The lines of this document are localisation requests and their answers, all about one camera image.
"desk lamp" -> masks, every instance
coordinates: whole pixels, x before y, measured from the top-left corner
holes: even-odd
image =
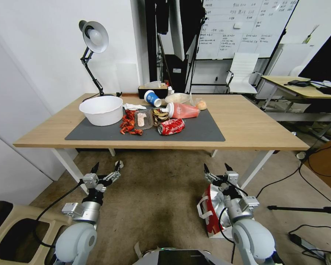
[[[87,45],[83,56],[81,57],[81,62],[86,68],[87,72],[92,78],[93,83],[96,85],[99,91],[99,96],[112,96],[111,94],[104,94],[103,87],[100,82],[93,76],[91,70],[88,68],[88,61],[91,59],[93,53],[102,53],[106,50],[109,45],[109,36],[106,29],[102,24],[96,21],[86,22],[81,20],[78,23],[80,30],[82,31],[83,39]]]

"carpet floor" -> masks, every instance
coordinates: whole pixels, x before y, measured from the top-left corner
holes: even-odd
[[[201,249],[229,262],[232,245],[225,239],[208,238],[205,222],[200,219],[196,204],[209,183],[203,176],[203,163],[214,174],[225,172],[224,162],[239,175],[243,174],[257,151],[210,150],[116,150],[116,157],[105,152],[81,152],[75,163],[83,174],[99,161],[99,174],[108,174],[117,160],[124,162],[121,177],[107,188],[100,212],[97,243],[88,264],[124,264],[137,261],[134,245],[139,242],[145,252],[158,247]],[[299,166],[293,152],[273,155],[256,174],[245,190],[256,195],[266,184],[291,174]],[[302,174],[331,199],[331,189],[305,166]],[[31,205],[45,208],[70,190],[75,181],[65,172]],[[75,190],[52,208],[60,212],[67,202],[81,202],[82,189]],[[323,264],[301,254],[302,249],[289,241],[287,232],[301,224],[331,226],[331,215],[293,211],[270,211],[268,205],[290,207],[324,207],[331,203],[295,174],[266,188],[259,197],[255,219],[267,227],[276,241],[279,256],[286,264]],[[304,227],[297,234],[321,249],[331,250],[331,229]],[[242,264],[236,251],[234,264]]]

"blue paper cup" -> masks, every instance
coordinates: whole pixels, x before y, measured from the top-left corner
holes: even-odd
[[[143,99],[155,107],[160,107],[162,104],[162,100],[157,97],[153,90],[147,90]]]

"white plastic basin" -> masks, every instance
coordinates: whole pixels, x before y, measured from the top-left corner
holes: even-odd
[[[79,107],[90,123],[107,126],[121,120],[122,99],[116,96],[101,96],[82,102]]]

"black monitor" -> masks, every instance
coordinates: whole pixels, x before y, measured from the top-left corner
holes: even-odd
[[[310,78],[314,81],[331,81],[331,36],[299,76]]]

